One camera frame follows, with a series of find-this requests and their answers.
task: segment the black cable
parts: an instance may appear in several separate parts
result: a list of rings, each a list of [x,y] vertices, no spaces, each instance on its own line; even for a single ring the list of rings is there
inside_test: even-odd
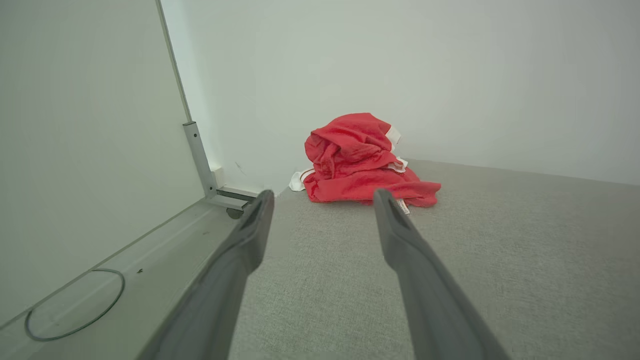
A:
[[[95,319],[91,320],[90,322],[80,326],[77,329],[71,330],[69,332],[67,332],[66,334],[62,334],[62,335],[58,335],[58,336],[53,336],[51,338],[40,338],[38,336],[35,336],[32,332],[31,329],[29,328],[29,319],[31,319],[31,314],[33,313],[33,311],[35,309],[31,309],[29,310],[29,312],[27,313],[27,317],[24,319],[24,331],[27,333],[27,336],[29,336],[31,339],[35,340],[35,341],[54,341],[54,340],[58,340],[58,339],[62,339],[62,338],[66,338],[69,335],[75,334],[78,331],[84,329],[85,327],[93,324],[94,322],[98,321],[99,318],[103,317],[104,314],[106,314],[109,310],[111,310],[111,308],[116,304],[116,302],[118,302],[118,299],[120,298],[120,296],[122,295],[122,292],[124,291],[124,285],[125,285],[125,281],[124,281],[124,275],[122,275],[121,272],[119,272],[118,270],[112,270],[112,269],[93,269],[91,270],[93,271],[104,271],[104,272],[111,272],[116,274],[117,276],[120,277],[120,280],[122,282],[122,285],[120,286],[120,292],[118,293],[118,296],[116,296],[116,298],[113,300],[113,302],[111,303],[111,305],[109,305],[109,307],[107,307],[107,309],[105,311],[103,311],[100,315],[98,315]]]

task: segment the metal bracket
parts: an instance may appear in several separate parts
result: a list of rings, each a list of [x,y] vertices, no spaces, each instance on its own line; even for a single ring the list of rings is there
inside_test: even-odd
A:
[[[202,189],[205,193],[205,201],[224,206],[227,209],[243,210],[249,202],[255,200],[258,194],[253,192],[230,188],[228,186],[218,188],[216,178],[211,174],[211,169],[209,168],[207,155],[204,152],[204,146],[200,139],[198,125],[195,121],[190,121],[182,126],[187,136],[189,147],[191,148],[191,154],[193,155],[193,161],[198,170],[198,175],[200,176]]]
[[[187,141],[191,148],[191,154],[193,155],[193,161],[196,163],[196,169],[200,176],[200,182],[202,183],[202,189],[207,199],[212,199],[218,193],[218,184],[215,178],[211,175],[211,169],[209,169],[209,162],[207,161],[207,155],[204,152],[204,146],[200,140],[200,132],[198,125],[195,121],[190,121],[182,125],[184,133],[187,135]]]

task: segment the gray floor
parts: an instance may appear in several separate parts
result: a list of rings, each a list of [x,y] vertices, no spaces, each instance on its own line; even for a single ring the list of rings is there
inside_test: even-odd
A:
[[[442,183],[410,218],[513,359],[640,358],[640,186],[409,166]],[[412,357],[372,207],[281,194],[230,357]]]

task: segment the red cloth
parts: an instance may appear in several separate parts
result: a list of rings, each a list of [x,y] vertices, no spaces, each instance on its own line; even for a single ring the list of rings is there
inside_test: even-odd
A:
[[[349,114],[311,132],[305,142],[307,157],[316,172],[304,180],[313,202],[355,200],[371,203],[378,188],[388,189],[396,199],[428,207],[438,202],[438,183],[420,181],[409,168],[387,168],[396,162],[386,133],[391,125],[370,113]]]

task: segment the white fabric trim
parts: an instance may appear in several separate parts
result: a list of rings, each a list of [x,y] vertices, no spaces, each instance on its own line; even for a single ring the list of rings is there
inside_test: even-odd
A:
[[[402,137],[402,134],[400,133],[400,131],[398,131],[396,128],[394,128],[393,126],[389,129],[389,131],[387,131],[387,133],[385,134],[385,136],[389,139],[389,141],[391,142],[391,151],[396,149],[396,144],[398,142],[400,142],[400,138]]]
[[[396,172],[405,172],[407,165],[409,165],[409,161],[396,157],[396,161],[387,165],[387,168],[395,170]]]
[[[305,189],[305,179],[307,176],[316,172],[314,168],[306,169],[305,171],[298,171],[291,176],[291,181],[289,182],[289,188],[295,192],[301,192]]]

